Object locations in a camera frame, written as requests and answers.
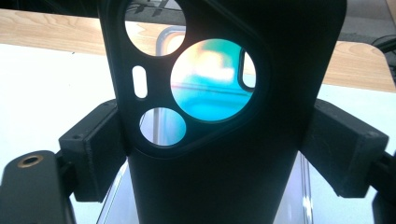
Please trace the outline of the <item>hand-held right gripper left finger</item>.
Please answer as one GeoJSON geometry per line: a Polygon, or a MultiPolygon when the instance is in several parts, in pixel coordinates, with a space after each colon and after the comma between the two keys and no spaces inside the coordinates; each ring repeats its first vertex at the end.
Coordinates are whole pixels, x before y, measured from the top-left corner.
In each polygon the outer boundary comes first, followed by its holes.
{"type": "Polygon", "coordinates": [[[78,202],[102,202],[126,161],[115,100],[104,102],[59,139],[61,154],[74,165],[78,202]]]}

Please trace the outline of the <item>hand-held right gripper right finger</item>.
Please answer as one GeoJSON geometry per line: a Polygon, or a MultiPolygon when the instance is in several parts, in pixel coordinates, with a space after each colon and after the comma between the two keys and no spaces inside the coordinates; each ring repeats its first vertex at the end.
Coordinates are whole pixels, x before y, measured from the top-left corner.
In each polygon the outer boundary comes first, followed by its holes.
{"type": "Polygon", "coordinates": [[[388,141],[373,126],[317,100],[301,152],[336,195],[363,198],[370,187],[389,193],[388,141]]]}

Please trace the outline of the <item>clear plastic ridged tray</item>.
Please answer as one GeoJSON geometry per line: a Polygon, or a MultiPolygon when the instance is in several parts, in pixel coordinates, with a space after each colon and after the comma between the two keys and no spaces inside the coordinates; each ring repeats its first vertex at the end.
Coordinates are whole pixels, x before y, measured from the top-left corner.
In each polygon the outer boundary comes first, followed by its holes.
{"type": "MultiPolygon", "coordinates": [[[[120,168],[96,224],[140,224],[128,161],[120,168]]],[[[314,224],[308,160],[298,152],[274,224],[314,224]]]]}

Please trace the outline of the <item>black phone case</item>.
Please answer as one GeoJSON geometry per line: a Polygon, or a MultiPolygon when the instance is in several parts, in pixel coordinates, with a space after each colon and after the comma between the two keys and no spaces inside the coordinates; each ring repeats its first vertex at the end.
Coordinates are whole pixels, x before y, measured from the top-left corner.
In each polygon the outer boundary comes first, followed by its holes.
{"type": "Polygon", "coordinates": [[[177,0],[182,44],[128,36],[132,0],[99,0],[141,224],[270,224],[347,0],[177,0]]]}

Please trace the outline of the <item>wooden table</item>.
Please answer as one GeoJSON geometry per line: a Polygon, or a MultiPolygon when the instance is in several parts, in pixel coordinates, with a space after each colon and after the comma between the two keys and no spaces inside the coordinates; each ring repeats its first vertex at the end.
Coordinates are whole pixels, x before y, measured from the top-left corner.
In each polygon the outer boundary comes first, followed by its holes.
{"type": "MultiPolygon", "coordinates": [[[[97,19],[0,8],[0,43],[104,55],[97,19]]],[[[339,41],[324,82],[330,85],[396,93],[384,54],[363,43],[339,41]]]]}

